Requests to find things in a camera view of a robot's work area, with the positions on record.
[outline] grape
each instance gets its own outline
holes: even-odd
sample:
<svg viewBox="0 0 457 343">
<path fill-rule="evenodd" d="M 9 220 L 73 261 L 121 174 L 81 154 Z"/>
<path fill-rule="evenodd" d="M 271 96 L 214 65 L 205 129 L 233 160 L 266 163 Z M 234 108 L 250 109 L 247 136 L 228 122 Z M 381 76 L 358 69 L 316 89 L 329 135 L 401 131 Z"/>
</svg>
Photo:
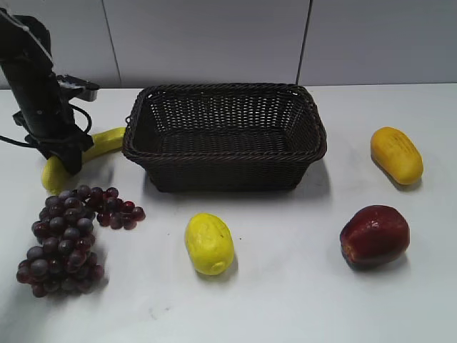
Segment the grape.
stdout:
<svg viewBox="0 0 457 343">
<path fill-rule="evenodd" d="M 64 213 L 64 206 L 62 204 L 56 204 L 51 207 L 49 207 L 49 216 L 54 218 L 62 215 Z"/>
<path fill-rule="evenodd" d="M 84 279 L 81 281 L 78 281 L 76 283 L 76 288 L 81 292 L 81 293 L 86 293 L 90 290 L 92 287 L 92 281 L 89 279 Z"/>
<path fill-rule="evenodd" d="M 28 284 L 30 281 L 30 269 L 28 267 L 21 267 L 16 273 L 16 279 L 22 284 Z"/>
<path fill-rule="evenodd" d="M 45 259 L 37 259 L 30 263 L 30 274 L 33 277 L 42 277 L 48 272 L 48 262 Z"/>
<path fill-rule="evenodd" d="M 70 255 L 70 253 L 73 251 L 73 248 L 74 248 L 73 241 L 71 241 L 69 239 L 65 239 L 59 243 L 59 246 L 57 249 L 63 255 Z"/>
<path fill-rule="evenodd" d="M 87 238 L 89 238 L 91 245 L 95 244 L 95 236 L 93 234 L 88 235 Z"/>
<path fill-rule="evenodd" d="M 100 201 L 99 199 L 95 199 L 95 198 L 90 198 L 89 200 L 87 200 L 86 202 L 86 206 L 89 207 L 90 209 L 96 209 L 98 205 L 100 205 L 102 201 Z"/>
<path fill-rule="evenodd" d="M 43 283 L 43 288 L 48 293 L 53 293 L 60 288 L 60 283 L 56 280 L 49 280 Z"/>
<path fill-rule="evenodd" d="M 122 228 L 122 216 L 121 216 L 121 214 L 120 213 L 114 213 L 111 216 L 110 220 L 109 220 L 109 225 L 114 230 Z"/>
<path fill-rule="evenodd" d="M 82 209 L 70 208 L 65 211 L 64 218 L 70 224 L 75 224 L 83 216 Z"/>
<path fill-rule="evenodd" d="M 38 220 L 36 222 L 34 222 L 32 225 L 31 225 L 31 231 L 34 232 L 36 227 L 38 226 L 38 224 L 41 224 L 41 222 Z"/>
<path fill-rule="evenodd" d="M 55 195 L 49 197 L 48 199 L 46 199 L 46 201 L 44 202 L 44 205 L 50 209 L 52 206 L 54 205 L 57 205 L 57 204 L 60 204 L 61 203 L 61 200 L 59 199 L 59 197 L 56 197 Z"/>
<path fill-rule="evenodd" d="M 106 209 L 109 211 L 117 211 L 119 209 L 117 205 L 116 198 L 111 197 L 106 200 Z"/>
<path fill-rule="evenodd" d="M 71 197 L 71 191 L 62 191 L 60 194 L 59 194 L 59 199 L 61 201 L 65 201 L 67 200 L 69 197 Z"/>
<path fill-rule="evenodd" d="M 71 277 L 67 277 L 64 281 L 62 281 L 60 287 L 64 291 L 71 292 L 75 290 L 76 282 Z"/>
<path fill-rule="evenodd" d="M 102 212 L 97 214 L 97 221 L 99 222 L 101 227 L 107 227 L 109 225 L 109 213 Z"/>
<path fill-rule="evenodd" d="M 38 218 L 40 218 L 40 220 L 43 220 L 45 218 L 49 218 L 49 209 L 47 207 L 44 207 L 41 210 L 41 212 L 39 213 Z"/>
<path fill-rule="evenodd" d="M 44 256 L 43 248 L 41 247 L 32 247 L 27 252 L 27 259 L 30 262 L 35 261 L 36 259 L 40 259 Z"/>
<path fill-rule="evenodd" d="M 34 284 L 31 287 L 31 292 L 37 298 L 42 298 L 48 295 L 48 292 L 43 288 L 42 284 Z"/>
<path fill-rule="evenodd" d="M 69 264 L 80 267 L 86 261 L 86 255 L 74 250 L 69 256 Z"/>
<path fill-rule="evenodd" d="M 95 219 L 95 213 L 91 209 L 86 208 L 86 213 L 84 214 L 84 218 L 90 219 L 93 221 Z"/>
<path fill-rule="evenodd" d="M 135 204 L 133 202 L 124 202 L 121 207 L 121 211 L 124 213 L 131 213 L 135 208 Z"/>
<path fill-rule="evenodd" d="M 133 220 L 140 222 L 146 218 L 144 210 L 141 207 L 135 207 L 131 212 Z"/>
<path fill-rule="evenodd" d="M 81 186 L 78 187 L 77 192 L 78 192 L 78 198 L 85 200 L 91 194 L 91 189 L 89 186 L 82 184 Z"/>
<path fill-rule="evenodd" d="M 96 266 L 91 268 L 90 276 L 91 276 L 91 279 L 93 279 L 94 281 L 99 281 L 99 280 L 103 279 L 104 275 L 105 275 L 105 270 L 99 264 L 97 264 Z"/>
<path fill-rule="evenodd" d="M 79 209 L 82 207 L 82 203 L 81 203 L 81 200 L 79 200 L 78 198 L 72 197 L 72 198 L 68 198 L 67 200 L 65 200 L 64 206 L 67 209 Z"/>
<path fill-rule="evenodd" d="M 86 252 L 87 250 L 89 250 L 91 248 L 91 240 L 88 237 L 79 239 L 76 242 L 76 248 L 83 252 Z"/>
<path fill-rule="evenodd" d="M 49 237 L 43 241 L 43 251 L 45 254 L 51 254 L 57 251 L 59 240 L 56 237 Z"/>
<path fill-rule="evenodd" d="M 29 266 L 29 261 L 27 261 L 27 260 L 25 259 L 25 260 L 21 261 L 21 263 L 19 263 L 19 266 L 17 266 L 17 267 L 18 267 L 18 269 L 19 269 L 19 268 L 21 268 L 21 267 L 28 267 L 28 266 Z"/>
<path fill-rule="evenodd" d="M 119 195 L 119 191 L 114 187 L 109 187 L 106 190 L 106 193 L 108 194 L 109 197 L 113 197 L 113 198 L 117 198 Z"/>
<path fill-rule="evenodd" d="M 35 225 L 34 235 L 36 238 L 47 238 L 50 235 L 49 226 L 45 223 L 38 223 Z"/>
<path fill-rule="evenodd" d="M 87 276 L 89 275 L 89 270 L 89 266 L 82 266 L 81 268 L 79 268 L 79 271 L 75 273 L 74 278 L 76 280 L 82 280 L 87 278 Z"/>
<path fill-rule="evenodd" d="M 102 200 L 103 199 L 103 189 L 101 189 L 100 187 L 94 187 L 93 189 L 91 189 L 90 197 L 91 197 L 91 199 Z"/>
<path fill-rule="evenodd" d="M 66 228 L 65 219 L 62 217 L 55 217 L 49 222 L 49 228 L 56 234 L 61 234 Z"/>
<path fill-rule="evenodd" d="M 86 263 L 90 267 L 95 266 L 97 264 L 97 254 L 95 252 L 91 252 L 89 257 L 87 257 Z"/>
<path fill-rule="evenodd" d="M 124 218 L 122 222 L 125 230 L 132 230 L 136 227 L 136 222 L 134 220 Z"/>
<path fill-rule="evenodd" d="M 75 266 L 74 264 L 71 264 L 71 263 L 67 263 L 66 266 L 65 266 L 65 272 L 67 272 L 69 274 L 74 274 L 78 270 L 79 270 L 79 267 Z"/>
<path fill-rule="evenodd" d="M 81 234 L 76 227 L 69 227 L 64 232 L 64 239 L 74 241 L 75 239 L 78 239 L 80 235 Z"/>
<path fill-rule="evenodd" d="M 64 270 L 64 266 L 58 259 L 50 259 L 48 265 L 49 265 L 49 272 L 52 274 L 58 274 L 62 270 Z"/>
<path fill-rule="evenodd" d="M 94 225 L 92 221 L 87 218 L 81 218 L 76 223 L 76 227 L 81 231 L 83 235 L 90 234 L 94 230 Z"/>
</svg>

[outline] black cable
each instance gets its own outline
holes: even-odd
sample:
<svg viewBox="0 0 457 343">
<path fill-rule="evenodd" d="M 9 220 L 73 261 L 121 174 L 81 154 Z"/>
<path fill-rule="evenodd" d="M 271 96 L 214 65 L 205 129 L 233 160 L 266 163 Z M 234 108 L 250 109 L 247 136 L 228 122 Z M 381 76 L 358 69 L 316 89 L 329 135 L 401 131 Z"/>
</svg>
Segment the black cable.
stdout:
<svg viewBox="0 0 457 343">
<path fill-rule="evenodd" d="M 87 113 L 86 111 L 84 111 L 83 109 L 73 105 L 73 104 L 70 104 L 70 107 L 72 109 L 75 109 L 77 110 L 79 113 L 83 114 L 86 119 L 87 119 L 87 127 L 86 129 L 84 130 L 84 133 L 87 134 L 89 131 L 91 131 L 91 128 L 92 128 L 92 118 L 91 116 L 89 116 L 89 113 Z"/>
<path fill-rule="evenodd" d="M 83 114 L 86 117 L 86 119 L 87 119 L 87 127 L 84 130 L 84 133 L 87 134 L 92 128 L 92 118 L 91 118 L 91 116 L 89 116 L 89 113 L 87 113 L 83 109 L 81 109 L 81 108 L 79 108 L 79 107 L 77 107 L 77 106 L 75 106 L 73 104 L 70 104 L 70 107 L 72 109 L 77 110 L 79 113 Z M 8 138 L 8 137 L 5 137 L 5 136 L 1 136 L 1 135 L 0 135 L 0 141 L 5 141 L 6 143 L 10 143 L 10 144 L 13 144 L 13 145 L 16 145 L 16 146 L 21 146 L 23 148 L 36 148 L 35 145 L 29 144 L 29 143 L 25 143 L 23 141 L 15 141 L 14 139 L 11 139 L 11 138 Z"/>
</svg>

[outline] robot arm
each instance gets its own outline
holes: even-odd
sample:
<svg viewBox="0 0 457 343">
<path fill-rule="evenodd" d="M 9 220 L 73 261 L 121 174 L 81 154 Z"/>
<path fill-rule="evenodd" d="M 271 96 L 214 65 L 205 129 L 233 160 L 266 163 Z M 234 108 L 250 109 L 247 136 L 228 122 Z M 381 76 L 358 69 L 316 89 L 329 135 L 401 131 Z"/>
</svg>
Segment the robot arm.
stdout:
<svg viewBox="0 0 457 343">
<path fill-rule="evenodd" d="M 0 8 L 0 32 L 0 67 L 21 110 L 13 115 L 14 121 L 28 131 L 30 147 L 47 159 L 56 155 L 70 174 L 76 174 L 81 170 L 82 152 L 93 142 L 88 135 L 90 117 L 88 128 L 82 131 L 75 125 L 72 108 L 76 107 L 69 100 L 77 96 L 93 101 L 99 87 L 55 75 L 49 31 L 34 17 L 10 16 Z"/>
</svg>

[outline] basket rim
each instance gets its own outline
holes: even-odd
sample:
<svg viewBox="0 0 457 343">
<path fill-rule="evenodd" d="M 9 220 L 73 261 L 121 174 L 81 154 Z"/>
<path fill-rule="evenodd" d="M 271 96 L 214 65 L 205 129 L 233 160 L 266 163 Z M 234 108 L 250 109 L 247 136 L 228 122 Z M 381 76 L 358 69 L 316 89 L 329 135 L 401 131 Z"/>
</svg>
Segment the basket rim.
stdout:
<svg viewBox="0 0 457 343">
<path fill-rule="evenodd" d="M 305 101 L 310 104 L 310 115 L 313 117 L 315 124 L 314 129 L 318 135 L 318 143 L 312 150 L 299 151 L 225 151 L 225 152 L 186 152 L 186 153 L 161 153 L 151 151 L 141 151 L 134 146 L 134 136 L 137 128 L 138 118 L 141 115 L 141 107 L 145 100 L 157 91 L 198 91 L 198 90 L 223 90 L 223 89 L 264 89 L 264 90 L 286 90 L 294 91 L 298 95 L 305 98 Z M 236 158 L 239 161 L 307 161 L 313 162 L 321 159 L 327 150 L 326 131 L 323 127 L 321 119 L 318 115 L 317 106 L 314 103 L 312 96 L 303 86 L 295 84 L 274 84 L 274 83 L 230 83 L 230 84 L 168 84 L 151 86 L 143 89 L 136 97 L 136 101 L 131 115 L 126 118 L 127 128 L 124 135 L 124 143 L 122 151 L 126 157 L 132 161 L 141 162 L 143 159 L 157 161 L 218 161 L 218 160 L 233 160 Z"/>
</svg>

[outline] yellow fruit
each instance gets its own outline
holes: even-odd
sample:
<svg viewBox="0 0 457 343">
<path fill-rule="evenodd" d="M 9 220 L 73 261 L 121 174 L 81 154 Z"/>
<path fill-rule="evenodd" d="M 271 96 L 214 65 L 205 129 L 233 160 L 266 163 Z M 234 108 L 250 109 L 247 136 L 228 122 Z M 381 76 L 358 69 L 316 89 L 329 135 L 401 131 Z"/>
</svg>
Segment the yellow fruit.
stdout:
<svg viewBox="0 0 457 343">
<path fill-rule="evenodd" d="M 414 184 L 422 176 L 421 154 L 403 132 L 393 127 L 383 127 L 374 133 L 371 155 L 399 184 Z"/>
<path fill-rule="evenodd" d="M 125 131 L 125 127 L 118 127 L 93 135 L 94 145 L 83 153 L 83 164 L 107 152 L 120 149 Z M 56 156 L 52 156 L 43 168 L 41 183 L 51 194 L 58 194 L 63 190 L 66 181 L 70 178 L 71 175 L 65 170 L 61 160 Z"/>
<path fill-rule="evenodd" d="M 209 213 L 191 219 L 186 229 L 186 247 L 195 270 L 205 275 L 222 273 L 235 256 L 229 228 Z"/>
</svg>

